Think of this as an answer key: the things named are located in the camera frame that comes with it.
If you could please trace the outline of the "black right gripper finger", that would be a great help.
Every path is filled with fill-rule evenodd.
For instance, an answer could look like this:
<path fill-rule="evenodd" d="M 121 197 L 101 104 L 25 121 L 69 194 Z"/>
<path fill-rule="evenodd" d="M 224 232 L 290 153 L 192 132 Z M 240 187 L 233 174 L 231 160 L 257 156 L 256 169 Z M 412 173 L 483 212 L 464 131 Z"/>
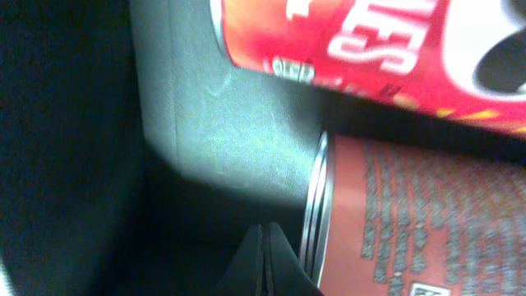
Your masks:
<path fill-rule="evenodd" d="M 276 223 L 254 224 L 246 232 L 213 295 L 322 296 L 301 268 Z"/>

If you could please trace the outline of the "red Pringles can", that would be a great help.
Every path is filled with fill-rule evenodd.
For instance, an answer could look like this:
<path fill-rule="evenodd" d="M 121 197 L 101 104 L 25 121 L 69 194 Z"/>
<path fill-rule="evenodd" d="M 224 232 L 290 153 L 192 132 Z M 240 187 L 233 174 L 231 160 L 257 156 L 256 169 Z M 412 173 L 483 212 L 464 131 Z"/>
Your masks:
<path fill-rule="evenodd" d="M 210 0 L 238 67 L 511 136 L 525 135 L 525 4 Z"/>

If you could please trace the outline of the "brown Pringles can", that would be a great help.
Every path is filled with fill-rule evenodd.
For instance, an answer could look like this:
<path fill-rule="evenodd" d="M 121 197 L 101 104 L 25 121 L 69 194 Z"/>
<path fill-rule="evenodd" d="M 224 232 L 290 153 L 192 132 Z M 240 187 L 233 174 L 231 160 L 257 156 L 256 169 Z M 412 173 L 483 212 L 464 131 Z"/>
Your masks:
<path fill-rule="evenodd" d="M 525 170 L 322 133 L 298 259 L 326 295 L 522 295 Z"/>

